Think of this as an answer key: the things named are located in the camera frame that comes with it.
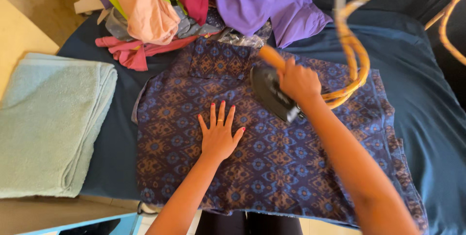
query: black iron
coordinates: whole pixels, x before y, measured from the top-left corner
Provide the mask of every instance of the black iron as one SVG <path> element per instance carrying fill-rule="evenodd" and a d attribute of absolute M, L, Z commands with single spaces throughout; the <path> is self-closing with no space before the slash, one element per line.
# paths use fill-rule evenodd
<path fill-rule="evenodd" d="M 280 90 L 276 70 L 271 67 L 253 67 L 249 76 L 254 93 L 269 111 L 287 123 L 296 117 L 305 117 L 296 102 Z"/>

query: forearm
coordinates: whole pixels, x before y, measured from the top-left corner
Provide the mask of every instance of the forearm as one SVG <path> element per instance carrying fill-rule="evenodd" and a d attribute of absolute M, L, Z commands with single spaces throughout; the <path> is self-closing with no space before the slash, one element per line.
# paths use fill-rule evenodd
<path fill-rule="evenodd" d="M 353 199 L 363 232 L 415 234 L 411 215 L 391 181 L 325 101 L 319 96 L 300 107 Z"/>
<path fill-rule="evenodd" d="M 220 162 L 218 159 L 201 155 L 150 226 L 147 234 L 185 235 Z"/>

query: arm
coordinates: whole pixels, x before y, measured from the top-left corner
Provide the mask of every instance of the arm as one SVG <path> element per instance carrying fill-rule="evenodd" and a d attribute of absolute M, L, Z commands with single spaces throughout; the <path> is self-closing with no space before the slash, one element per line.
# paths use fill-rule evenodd
<path fill-rule="evenodd" d="M 351 196 L 365 234 L 419 234 L 401 197 L 376 161 L 322 99 L 317 73 L 286 63 L 280 88 L 304 111 L 329 160 Z"/>
<path fill-rule="evenodd" d="M 222 101 L 217 123 L 215 104 L 212 103 L 210 129 L 207 129 L 202 116 L 198 115 L 203 136 L 202 154 L 149 227 L 147 235 L 185 235 L 188 232 L 218 166 L 231 155 L 243 136 L 245 128 L 240 128 L 232 137 L 234 111 L 235 107 L 232 106 L 224 125 L 225 101 Z"/>

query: shirt pocket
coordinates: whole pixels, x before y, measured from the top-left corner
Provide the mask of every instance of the shirt pocket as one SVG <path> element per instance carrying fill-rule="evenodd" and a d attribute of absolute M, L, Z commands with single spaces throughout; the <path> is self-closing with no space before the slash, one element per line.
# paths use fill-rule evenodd
<path fill-rule="evenodd" d="M 258 50 L 199 39 L 194 46 L 189 75 L 201 78 L 244 79 Z"/>

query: tile floor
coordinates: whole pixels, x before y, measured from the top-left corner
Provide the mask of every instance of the tile floor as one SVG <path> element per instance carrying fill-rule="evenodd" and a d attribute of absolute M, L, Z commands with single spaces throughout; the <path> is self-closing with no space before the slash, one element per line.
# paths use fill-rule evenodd
<path fill-rule="evenodd" d="M 137 204 L 139 201 L 132 201 L 132 200 L 120 200 L 120 199 L 111 199 L 111 198 L 104 198 L 98 196 L 80 196 L 80 199 L 105 203 L 107 205 L 112 205 L 121 208 L 129 208 L 137 210 Z M 196 228 L 199 223 L 199 218 L 201 217 L 201 210 L 196 212 L 194 219 L 189 227 L 187 235 L 194 235 L 196 232 Z M 141 226 L 137 232 L 137 235 L 144 235 L 147 230 L 149 229 L 152 222 L 155 220 L 156 217 L 143 217 Z M 303 235 L 361 235 L 362 233 L 358 230 L 349 229 L 345 227 L 340 227 L 336 225 L 332 225 L 320 220 L 310 220 L 310 219 L 303 219 L 299 218 L 301 223 L 301 229 Z"/>
<path fill-rule="evenodd" d="M 200 217 L 201 217 L 201 211 L 198 210 L 191 223 L 191 227 L 189 227 L 187 235 L 195 234 Z M 155 220 L 155 218 L 156 217 L 152 217 L 152 218 L 143 217 L 143 220 L 141 222 L 141 226 L 139 227 L 137 235 L 144 235 L 149 229 L 152 222 Z M 301 229 L 302 229 L 303 235 L 361 235 L 361 232 L 358 230 L 335 226 L 335 225 L 328 224 L 320 220 L 310 220 L 310 219 L 299 218 L 299 221 L 301 223 Z"/>

